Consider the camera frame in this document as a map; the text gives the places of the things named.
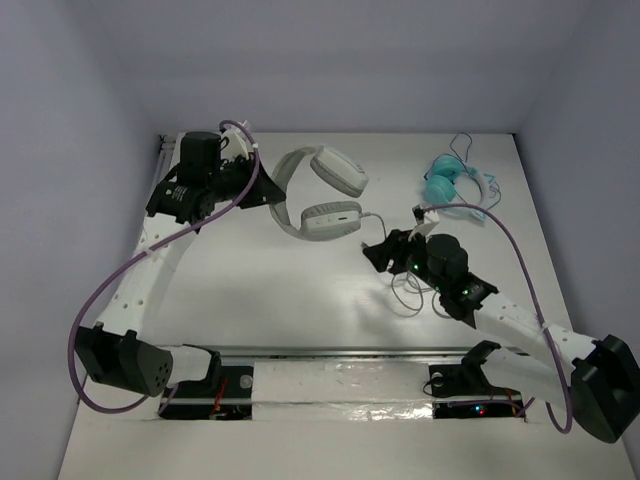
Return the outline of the white grey headphones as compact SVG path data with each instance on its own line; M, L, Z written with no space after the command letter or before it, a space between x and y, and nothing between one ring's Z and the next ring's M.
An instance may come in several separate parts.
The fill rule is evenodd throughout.
M270 206L272 219L288 235L309 242L333 241L360 230L364 210L358 199L369 182L364 169L330 146L304 146L281 157L271 174L275 185L287 192L304 160L321 181L342 196L328 201L314 196L300 212L298 222L290 216L288 200L279 200Z

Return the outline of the white foil tape strip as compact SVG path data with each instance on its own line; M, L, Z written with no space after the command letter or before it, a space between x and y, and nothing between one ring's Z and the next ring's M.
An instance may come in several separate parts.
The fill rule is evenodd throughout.
M433 418L425 363L329 360L259 362L255 421L414 421Z

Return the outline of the aluminium rail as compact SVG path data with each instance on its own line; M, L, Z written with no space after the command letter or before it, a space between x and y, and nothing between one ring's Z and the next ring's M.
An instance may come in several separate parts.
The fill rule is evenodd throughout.
M427 357L461 357L468 353L470 347L452 348L419 348L419 349L379 349L366 348L320 348L320 347L242 347L213 346L223 357L252 357L272 360L300 358L427 358Z

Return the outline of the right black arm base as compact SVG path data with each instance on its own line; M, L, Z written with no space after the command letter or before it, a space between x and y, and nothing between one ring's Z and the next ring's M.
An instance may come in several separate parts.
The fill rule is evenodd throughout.
M429 367L422 391L434 401L435 419L526 419L532 401L524 403L519 392L491 385L481 370L489 354L499 348L498 343L484 340L459 363Z

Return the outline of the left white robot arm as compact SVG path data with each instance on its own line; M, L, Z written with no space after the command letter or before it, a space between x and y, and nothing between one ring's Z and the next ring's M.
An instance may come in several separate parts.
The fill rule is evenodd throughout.
M256 140L243 123L226 120L218 131L181 134L167 174L153 188L137 249L81 307L68 343L74 388L90 408L114 414L84 391L76 367L92 382L158 397L182 385L200 394L222 382L218 352L198 345L157 346L149 333L171 279L201 229L233 208L285 199L261 164Z

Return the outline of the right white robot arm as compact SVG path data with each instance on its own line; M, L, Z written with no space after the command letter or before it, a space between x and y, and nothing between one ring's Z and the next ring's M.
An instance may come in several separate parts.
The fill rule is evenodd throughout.
M470 391L496 384L562 406L583 430L610 444L638 417L639 365L623 340L598 340L539 320L474 275L455 237L394 230L362 253L378 272L415 275L438 293L450 317L490 335L462 361Z

